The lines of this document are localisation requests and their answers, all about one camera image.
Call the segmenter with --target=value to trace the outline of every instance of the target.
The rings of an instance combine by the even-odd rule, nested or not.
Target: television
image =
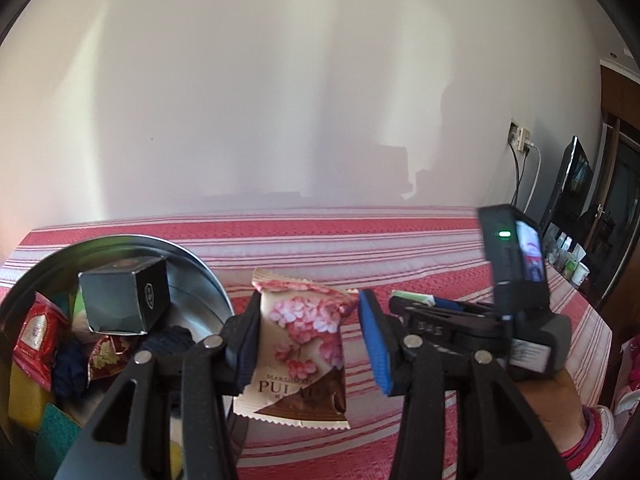
[[[558,178],[540,221],[540,232],[543,235],[549,224],[553,223],[559,227],[560,232],[575,238],[573,231],[584,208],[592,179],[593,171],[589,160],[578,137],[574,137],[564,149]]]

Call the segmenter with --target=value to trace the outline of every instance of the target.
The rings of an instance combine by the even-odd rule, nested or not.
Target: cup
[[[562,272],[562,275],[566,279],[570,280],[574,275],[575,269],[577,268],[578,268],[578,262],[569,258],[566,264],[564,264],[564,271]]]
[[[584,263],[578,263],[578,266],[574,270],[574,275],[571,278],[571,281],[574,282],[575,286],[582,285],[582,282],[589,274],[589,267],[587,267]]]
[[[558,259],[558,253],[559,253],[558,248],[557,247],[552,247],[551,250],[546,255],[546,262],[549,265],[555,264],[556,260]]]
[[[558,251],[558,258],[556,259],[556,263],[554,264],[554,267],[558,272],[564,272],[564,266],[566,265],[568,259],[569,253],[567,251]]]

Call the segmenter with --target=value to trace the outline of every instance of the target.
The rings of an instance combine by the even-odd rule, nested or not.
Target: black cable
[[[524,151],[524,160],[522,161],[522,172],[520,173],[520,180],[518,181],[518,186],[520,186],[520,184],[522,184],[522,178],[524,177],[524,166],[527,163],[527,157],[529,156],[529,147],[526,146],[525,147],[525,151]],[[513,196],[511,197],[511,203],[513,204],[513,201],[516,199],[516,192],[513,192]]]
[[[518,164],[518,157],[516,156],[516,150],[513,149],[511,143],[509,143],[511,153],[513,153],[513,161],[516,163],[516,193],[515,200],[511,200],[511,205],[518,203],[518,192],[520,191],[520,165]]]

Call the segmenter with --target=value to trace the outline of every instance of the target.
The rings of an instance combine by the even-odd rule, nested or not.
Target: black box
[[[78,278],[93,332],[146,334],[171,303],[161,257],[119,260],[81,272]]]

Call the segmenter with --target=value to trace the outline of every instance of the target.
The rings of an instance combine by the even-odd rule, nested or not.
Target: red snack package
[[[88,382],[119,374],[129,362],[138,338],[104,335],[94,345],[87,362]]]
[[[39,292],[22,324],[14,363],[33,381],[51,391],[51,369],[60,332],[68,324],[62,311]]]

